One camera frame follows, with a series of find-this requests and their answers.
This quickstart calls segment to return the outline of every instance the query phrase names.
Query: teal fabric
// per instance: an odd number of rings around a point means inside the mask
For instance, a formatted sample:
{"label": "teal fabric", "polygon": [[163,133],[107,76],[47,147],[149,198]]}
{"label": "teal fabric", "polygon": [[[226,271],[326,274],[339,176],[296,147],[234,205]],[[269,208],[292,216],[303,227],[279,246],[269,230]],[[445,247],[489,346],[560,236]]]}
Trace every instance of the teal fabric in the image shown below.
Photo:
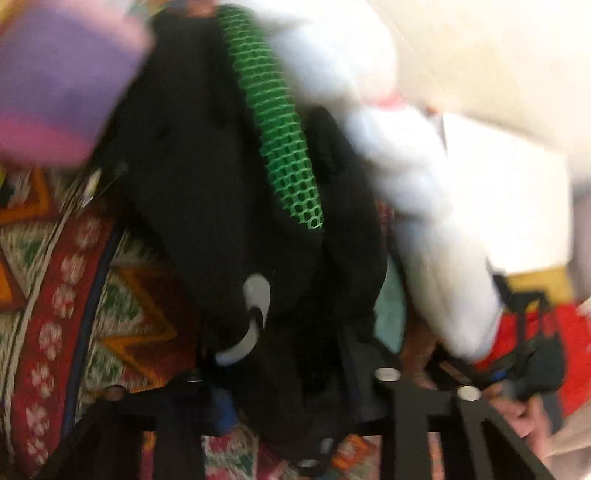
{"label": "teal fabric", "polygon": [[374,335],[392,353],[399,353],[406,324],[406,302],[398,270],[388,256],[388,271],[374,308]]}

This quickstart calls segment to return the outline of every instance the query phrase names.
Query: yellow object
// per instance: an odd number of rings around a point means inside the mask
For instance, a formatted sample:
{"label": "yellow object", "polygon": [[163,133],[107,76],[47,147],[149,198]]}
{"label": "yellow object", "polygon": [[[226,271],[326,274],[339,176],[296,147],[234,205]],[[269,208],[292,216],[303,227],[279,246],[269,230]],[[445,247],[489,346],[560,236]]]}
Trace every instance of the yellow object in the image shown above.
{"label": "yellow object", "polygon": [[0,33],[8,27],[29,4],[30,0],[0,0]]}
{"label": "yellow object", "polygon": [[[515,291],[544,290],[553,305],[570,303],[574,300],[573,287],[566,267],[510,275],[508,281],[509,286]],[[536,304],[530,305],[530,309],[536,308]]]}
{"label": "yellow object", "polygon": [[8,272],[6,267],[0,264],[0,303],[12,302],[12,290],[10,288],[10,282],[8,281]]}

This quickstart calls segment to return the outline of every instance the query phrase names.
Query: white wall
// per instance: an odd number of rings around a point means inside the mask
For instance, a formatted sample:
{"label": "white wall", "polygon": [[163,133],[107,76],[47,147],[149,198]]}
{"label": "white wall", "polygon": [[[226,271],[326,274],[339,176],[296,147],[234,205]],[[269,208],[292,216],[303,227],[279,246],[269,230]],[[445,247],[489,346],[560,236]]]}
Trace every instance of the white wall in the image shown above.
{"label": "white wall", "polygon": [[524,131],[569,154],[591,190],[589,0],[369,0],[410,101]]}

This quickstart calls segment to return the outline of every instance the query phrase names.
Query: metal rivet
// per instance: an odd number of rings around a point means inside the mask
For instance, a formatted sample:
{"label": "metal rivet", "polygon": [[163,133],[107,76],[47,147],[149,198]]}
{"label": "metal rivet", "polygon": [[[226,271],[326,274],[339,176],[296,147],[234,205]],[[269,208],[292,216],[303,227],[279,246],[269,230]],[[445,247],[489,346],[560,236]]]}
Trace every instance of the metal rivet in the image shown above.
{"label": "metal rivet", "polygon": [[126,393],[127,390],[122,385],[111,385],[110,387],[105,388],[105,399],[109,401],[119,401]]}
{"label": "metal rivet", "polygon": [[313,466],[318,465],[318,463],[318,460],[301,460],[299,461],[297,466],[300,466],[302,468],[312,468]]}
{"label": "metal rivet", "polygon": [[400,377],[402,375],[395,368],[382,367],[382,368],[378,368],[374,372],[374,376],[375,376],[375,378],[380,380],[380,382],[396,382],[396,381],[400,380]]}
{"label": "metal rivet", "polygon": [[191,370],[191,372],[189,372],[189,375],[187,376],[187,382],[199,383],[200,381],[201,378],[199,378],[199,372],[197,372],[196,370]]}
{"label": "metal rivet", "polygon": [[457,396],[462,400],[475,401],[480,398],[480,390],[473,385],[463,385],[457,389]]}

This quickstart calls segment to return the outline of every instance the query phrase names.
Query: purple fabric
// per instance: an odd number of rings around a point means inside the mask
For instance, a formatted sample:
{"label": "purple fabric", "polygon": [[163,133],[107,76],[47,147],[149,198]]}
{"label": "purple fabric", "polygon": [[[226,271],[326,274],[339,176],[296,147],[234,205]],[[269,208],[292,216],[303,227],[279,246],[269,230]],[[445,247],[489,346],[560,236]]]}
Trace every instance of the purple fabric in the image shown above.
{"label": "purple fabric", "polygon": [[116,41],[64,12],[31,7],[2,38],[0,116],[96,141],[145,54]]}

